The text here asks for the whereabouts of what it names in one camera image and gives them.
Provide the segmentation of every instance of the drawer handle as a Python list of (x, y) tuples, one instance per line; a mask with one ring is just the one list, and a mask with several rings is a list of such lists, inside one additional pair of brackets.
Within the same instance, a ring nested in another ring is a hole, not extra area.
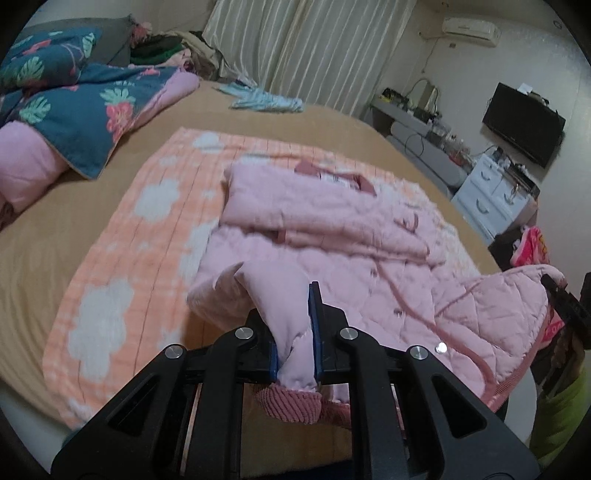
[(489, 213), (489, 211), (490, 211), (488, 208), (480, 205), (480, 199), (476, 199), (476, 208), (478, 208), (478, 210), (480, 210), (480, 213), (484, 213), (484, 214)]

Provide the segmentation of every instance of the pink cloth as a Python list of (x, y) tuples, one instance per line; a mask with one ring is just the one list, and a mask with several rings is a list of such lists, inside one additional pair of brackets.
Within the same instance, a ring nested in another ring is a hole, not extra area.
[[(172, 75), (138, 115), (128, 130), (145, 125), (164, 108), (199, 87), (199, 77), (178, 71)], [(0, 128), (0, 199), (19, 214), (39, 199), (49, 185), (68, 169), (61, 155), (33, 127), (9, 122)]]
[[(533, 226), (523, 232), (521, 243), (511, 257), (511, 265), (521, 267), (540, 264), (550, 265), (550, 256), (541, 230), (539, 227)], [(551, 319), (545, 329), (540, 348), (546, 348), (563, 326), (562, 318), (552, 309)]]
[[(256, 307), (277, 343), (276, 384), (256, 391), (286, 421), (348, 425), (347, 385), (314, 380), (308, 284), (382, 345), (437, 354), (492, 410), (506, 400), (541, 340), (548, 265), (458, 279), (445, 266), (431, 213), (270, 166), (233, 165), (229, 197), (187, 298), (224, 330)], [(276, 241), (285, 230), (286, 244)], [(301, 240), (290, 243), (290, 234)], [(306, 245), (306, 238), (314, 241)]]

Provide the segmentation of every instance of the pile of clothes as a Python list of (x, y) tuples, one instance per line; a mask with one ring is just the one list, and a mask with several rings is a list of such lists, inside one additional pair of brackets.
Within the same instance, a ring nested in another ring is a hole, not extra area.
[(169, 31), (152, 35), (149, 23), (134, 29), (131, 63), (161, 67), (181, 67), (205, 80), (219, 77), (221, 54), (210, 48), (201, 32)]

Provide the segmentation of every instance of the clothing label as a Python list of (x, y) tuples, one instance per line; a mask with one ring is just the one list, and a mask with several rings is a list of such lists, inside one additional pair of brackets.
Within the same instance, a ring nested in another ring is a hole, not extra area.
[(331, 183), (338, 183), (339, 185), (348, 187), (353, 190), (359, 190), (359, 185), (357, 185), (354, 181), (343, 179), (332, 173), (319, 173), (319, 178), (320, 180), (329, 181)]

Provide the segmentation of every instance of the pink quilted jacket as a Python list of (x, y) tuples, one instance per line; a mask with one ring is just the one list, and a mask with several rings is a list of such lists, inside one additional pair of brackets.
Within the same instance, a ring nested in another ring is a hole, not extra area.
[(228, 202), (188, 295), (229, 330), (256, 307), (278, 348), (276, 384), (256, 397), (285, 421), (347, 426), (347, 385), (314, 380), (308, 285), (382, 345), (423, 345), (492, 410), (529, 367), (546, 323), (549, 265), (455, 278), (427, 210), (270, 166), (233, 165)]

